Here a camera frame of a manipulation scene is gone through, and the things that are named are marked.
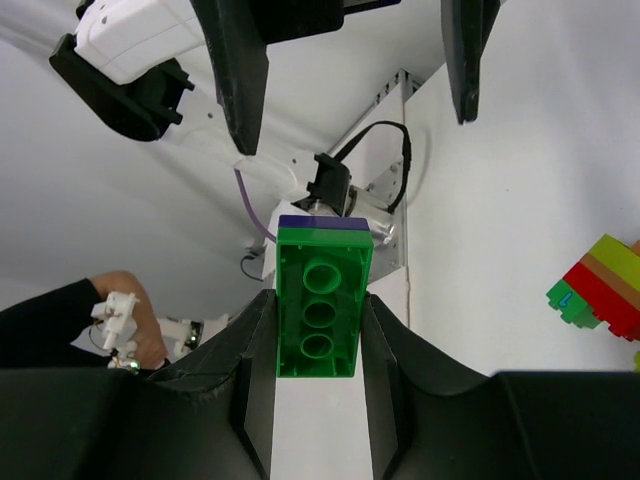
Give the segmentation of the operator hand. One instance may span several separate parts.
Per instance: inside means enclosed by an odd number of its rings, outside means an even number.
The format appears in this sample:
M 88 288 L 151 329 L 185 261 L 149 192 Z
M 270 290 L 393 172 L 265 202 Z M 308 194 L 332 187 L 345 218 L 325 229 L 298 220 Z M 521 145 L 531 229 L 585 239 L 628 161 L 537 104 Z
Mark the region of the operator hand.
M 131 337 L 137 346 L 134 358 L 142 369 L 160 368 L 168 357 L 168 351 L 152 303 L 141 282 L 125 270 L 98 274 L 91 277 L 90 281 L 102 300 L 112 292 L 133 294 L 137 298 L 133 309 L 136 330 Z

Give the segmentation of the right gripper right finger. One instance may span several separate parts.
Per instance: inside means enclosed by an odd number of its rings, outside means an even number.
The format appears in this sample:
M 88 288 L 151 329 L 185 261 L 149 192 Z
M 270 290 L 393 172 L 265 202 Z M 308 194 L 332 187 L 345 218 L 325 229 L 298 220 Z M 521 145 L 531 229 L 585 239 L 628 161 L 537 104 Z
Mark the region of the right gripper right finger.
M 639 377 L 482 375 L 366 298 L 362 360 L 377 479 L 635 479 Z

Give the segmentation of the purple lego brick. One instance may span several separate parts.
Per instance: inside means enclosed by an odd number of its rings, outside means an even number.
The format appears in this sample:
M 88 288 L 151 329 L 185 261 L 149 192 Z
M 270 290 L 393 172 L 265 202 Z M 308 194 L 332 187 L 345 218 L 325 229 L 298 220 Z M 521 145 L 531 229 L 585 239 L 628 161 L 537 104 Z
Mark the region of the purple lego brick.
M 305 228 L 324 230 L 358 230 L 369 231 L 365 218 L 313 216 L 313 215 L 281 215 L 278 228 Z

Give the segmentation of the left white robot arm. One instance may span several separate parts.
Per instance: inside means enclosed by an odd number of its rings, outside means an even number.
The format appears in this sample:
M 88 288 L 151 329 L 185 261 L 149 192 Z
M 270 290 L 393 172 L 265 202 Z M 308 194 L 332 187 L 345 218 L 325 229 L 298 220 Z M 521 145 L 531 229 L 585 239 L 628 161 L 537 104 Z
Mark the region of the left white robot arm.
M 373 1 L 82 1 L 49 62 L 116 133 L 210 154 L 279 199 L 349 215 L 346 158 L 260 138 L 270 45 L 339 30 Z

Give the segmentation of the black sleeved forearm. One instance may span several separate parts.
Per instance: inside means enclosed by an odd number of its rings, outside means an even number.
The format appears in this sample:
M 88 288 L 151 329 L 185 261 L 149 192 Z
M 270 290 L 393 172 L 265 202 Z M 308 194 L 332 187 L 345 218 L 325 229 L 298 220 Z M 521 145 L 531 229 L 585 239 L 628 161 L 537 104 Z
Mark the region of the black sleeved forearm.
M 105 367 L 110 358 L 73 345 L 92 325 L 101 296 L 88 279 L 27 299 L 1 312 L 1 367 Z

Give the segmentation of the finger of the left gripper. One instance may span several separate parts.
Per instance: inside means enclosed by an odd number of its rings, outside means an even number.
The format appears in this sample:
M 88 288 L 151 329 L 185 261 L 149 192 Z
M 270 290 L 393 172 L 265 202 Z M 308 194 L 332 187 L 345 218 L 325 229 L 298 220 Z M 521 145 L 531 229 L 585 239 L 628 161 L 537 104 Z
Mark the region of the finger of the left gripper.
M 445 63 L 459 125 L 477 119 L 481 58 L 501 6 L 500 0 L 441 1 Z

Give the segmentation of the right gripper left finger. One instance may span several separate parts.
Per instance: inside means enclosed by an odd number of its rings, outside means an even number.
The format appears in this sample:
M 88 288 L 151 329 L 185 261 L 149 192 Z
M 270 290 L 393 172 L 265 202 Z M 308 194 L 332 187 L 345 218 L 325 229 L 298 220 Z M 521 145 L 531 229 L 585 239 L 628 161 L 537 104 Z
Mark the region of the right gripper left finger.
M 193 353 L 149 376 L 5 370 L 5 479 L 266 479 L 277 298 L 264 290 Z

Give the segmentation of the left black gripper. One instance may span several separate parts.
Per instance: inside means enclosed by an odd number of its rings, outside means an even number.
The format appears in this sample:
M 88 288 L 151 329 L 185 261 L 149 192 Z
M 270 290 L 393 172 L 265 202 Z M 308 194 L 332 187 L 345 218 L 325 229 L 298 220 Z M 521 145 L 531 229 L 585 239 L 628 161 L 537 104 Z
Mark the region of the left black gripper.
M 254 155 L 258 150 L 269 69 L 266 43 L 334 32 L 342 28 L 347 15 L 399 3 L 400 0 L 193 1 L 191 6 L 214 73 L 217 100 L 238 151 Z

